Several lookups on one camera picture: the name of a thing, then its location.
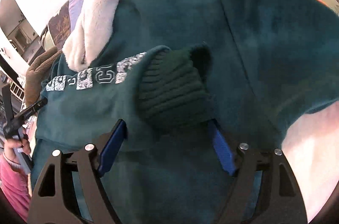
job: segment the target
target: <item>black tool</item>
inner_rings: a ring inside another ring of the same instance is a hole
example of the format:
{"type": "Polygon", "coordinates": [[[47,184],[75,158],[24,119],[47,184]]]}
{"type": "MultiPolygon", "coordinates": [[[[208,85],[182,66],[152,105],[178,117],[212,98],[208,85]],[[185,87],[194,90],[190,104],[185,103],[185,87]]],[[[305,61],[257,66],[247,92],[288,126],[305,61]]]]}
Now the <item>black tool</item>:
{"type": "MultiPolygon", "coordinates": [[[[224,135],[220,129],[214,120],[210,122],[211,135],[224,135]]],[[[126,137],[126,124],[120,119],[110,133],[77,152],[53,151],[36,183],[28,224],[121,224],[100,177],[111,169],[126,137]],[[79,172],[92,221],[81,217],[72,171],[79,172]]],[[[230,144],[225,141],[218,147],[226,152],[226,158],[219,156],[222,167],[236,179],[213,224],[306,224],[301,192],[283,152],[252,149],[245,143],[233,144],[234,141],[230,144]],[[260,193],[253,216],[244,220],[256,171],[262,171],[260,193]]]]}
{"type": "MultiPolygon", "coordinates": [[[[6,84],[2,88],[2,97],[7,120],[7,124],[3,128],[5,138],[16,140],[28,139],[28,136],[23,133],[22,125],[25,124],[25,121],[27,121],[30,116],[37,113],[39,109],[47,104],[47,99],[43,98],[37,101],[35,104],[14,116],[11,101],[11,89],[9,84],[6,84]]],[[[14,152],[21,164],[23,171],[26,174],[31,173],[31,170],[33,169],[32,158],[29,155],[23,153],[22,148],[15,148],[14,152]]]]}
{"type": "Polygon", "coordinates": [[[34,188],[29,224],[121,223],[100,181],[115,160],[124,139],[126,123],[119,119],[111,132],[77,152],[53,151],[34,188]],[[81,187],[93,222],[81,217],[72,172],[79,172],[81,187]]]}

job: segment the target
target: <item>ribbed cuff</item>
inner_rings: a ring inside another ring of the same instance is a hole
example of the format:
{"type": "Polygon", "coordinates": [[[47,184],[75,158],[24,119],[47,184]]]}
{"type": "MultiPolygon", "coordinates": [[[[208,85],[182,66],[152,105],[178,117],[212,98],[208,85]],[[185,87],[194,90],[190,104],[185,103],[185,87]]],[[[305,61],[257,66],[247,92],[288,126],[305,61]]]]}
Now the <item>ribbed cuff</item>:
{"type": "Polygon", "coordinates": [[[5,155],[4,152],[2,153],[2,155],[3,155],[3,157],[5,158],[5,160],[7,161],[7,163],[11,166],[12,169],[17,169],[17,170],[21,169],[21,165],[18,164],[18,163],[13,162],[13,161],[11,161],[11,160],[9,160],[9,159],[6,157],[6,155],[5,155]]]}
{"type": "Polygon", "coordinates": [[[138,108],[143,118],[163,129],[211,119],[204,85],[210,62],[206,47],[158,52],[139,85],[138,108]]]}

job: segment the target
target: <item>white fleece fabric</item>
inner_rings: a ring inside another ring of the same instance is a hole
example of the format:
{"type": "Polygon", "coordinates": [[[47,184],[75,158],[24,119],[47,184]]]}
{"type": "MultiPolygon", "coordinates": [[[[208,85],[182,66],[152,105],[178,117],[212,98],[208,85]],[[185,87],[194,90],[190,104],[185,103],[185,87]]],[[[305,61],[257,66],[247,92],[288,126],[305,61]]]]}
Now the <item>white fleece fabric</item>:
{"type": "Polygon", "coordinates": [[[339,101],[302,115],[288,129],[282,149],[293,169],[310,222],[339,180],[339,101]]]}
{"type": "Polygon", "coordinates": [[[62,48],[68,67],[80,72],[89,67],[113,32],[119,0],[84,0],[74,31],[62,48]]]}

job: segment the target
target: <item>pink sleeve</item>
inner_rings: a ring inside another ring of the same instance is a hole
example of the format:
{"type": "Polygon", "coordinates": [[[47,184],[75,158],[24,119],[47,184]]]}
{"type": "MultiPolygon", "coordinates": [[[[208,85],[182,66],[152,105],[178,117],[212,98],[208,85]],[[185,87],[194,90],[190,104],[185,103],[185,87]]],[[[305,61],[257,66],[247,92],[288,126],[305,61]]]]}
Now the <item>pink sleeve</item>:
{"type": "Polygon", "coordinates": [[[0,155],[1,189],[16,212],[27,221],[28,208],[31,200],[28,194],[28,178],[22,173],[12,170],[6,159],[0,155]]]}

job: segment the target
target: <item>silver bolt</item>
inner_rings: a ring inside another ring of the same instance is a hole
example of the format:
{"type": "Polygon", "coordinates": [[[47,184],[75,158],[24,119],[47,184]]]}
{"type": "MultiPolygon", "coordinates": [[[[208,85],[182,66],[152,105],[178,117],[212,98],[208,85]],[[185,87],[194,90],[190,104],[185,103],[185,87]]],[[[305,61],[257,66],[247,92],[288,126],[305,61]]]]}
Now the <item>silver bolt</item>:
{"type": "Polygon", "coordinates": [[[276,148],[276,149],[274,150],[274,153],[275,153],[275,155],[281,156],[281,155],[282,155],[282,150],[279,149],[279,148],[276,148]]]}
{"type": "Polygon", "coordinates": [[[54,157],[57,157],[57,156],[60,155],[60,153],[61,153],[61,151],[60,151],[59,149],[56,149],[56,150],[54,150],[54,151],[52,152],[52,155],[53,155],[54,157]]]}
{"type": "Polygon", "coordinates": [[[241,144],[239,145],[239,147],[240,147],[240,149],[242,149],[242,150],[247,150],[247,149],[249,148],[249,145],[246,144],[246,143],[241,143],[241,144]]]}
{"type": "Polygon", "coordinates": [[[87,151],[93,150],[93,149],[94,149],[94,144],[87,144],[87,145],[85,146],[85,149],[86,149],[87,151]]]}

